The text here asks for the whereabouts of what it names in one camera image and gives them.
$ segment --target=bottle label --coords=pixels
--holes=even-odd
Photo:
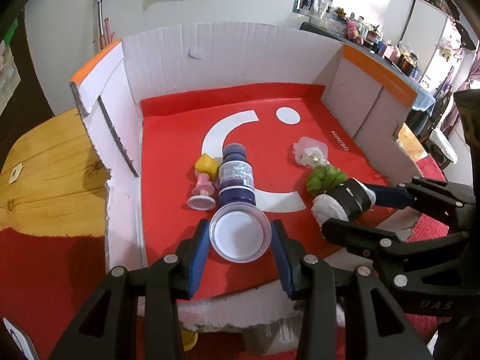
[[[254,189],[254,173],[249,163],[244,161],[229,161],[220,166],[218,172],[220,185],[225,182],[238,180],[239,185]]]

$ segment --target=metal bolt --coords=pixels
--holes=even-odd
[[[318,257],[313,254],[306,254],[305,257],[303,257],[303,261],[307,264],[316,264],[318,263]]]
[[[408,281],[409,280],[404,274],[398,274],[395,276],[395,279],[393,279],[393,284],[395,284],[397,287],[405,287]]]
[[[382,238],[380,240],[380,245],[383,246],[384,248],[392,246],[392,240],[388,238]]]
[[[173,264],[176,263],[179,260],[176,254],[167,254],[164,258],[163,261],[165,261],[167,264]]]
[[[359,266],[357,268],[357,272],[359,275],[362,275],[362,276],[368,276],[369,274],[371,274],[370,268],[364,265]]]
[[[112,269],[112,276],[115,276],[116,278],[119,278],[125,273],[125,268],[121,266],[116,266],[115,268]]]

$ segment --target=purple bottle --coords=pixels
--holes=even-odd
[[[231,143],[223,148],[218,178],[219,207],[233,202],[255,205],[254,174],[247,162],[247,152],[243,145]]]

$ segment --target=smiley logo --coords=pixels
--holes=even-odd
[[[278,120],[285,124],[293,125],[300,121],[300,115],[293,108],[281,107],[277,109],[276,114]],[[254,110],[237,112],[223,118],[215,123],[205,135],[201,154],[207,153],[212,158],[221,159],[223,143],[227,135],[238,126],[258,121]],[[255,199],[257,207],[265,212],[296,212],[306,209],[302,198],[296,191],[279,193],[255,188]]]

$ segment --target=wood grain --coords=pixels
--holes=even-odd
[[[18,180],[11,170],[22,163]],[[105,181],[76,109],[23,135],[0,174],[0,230],[37,236],[103,236]]]

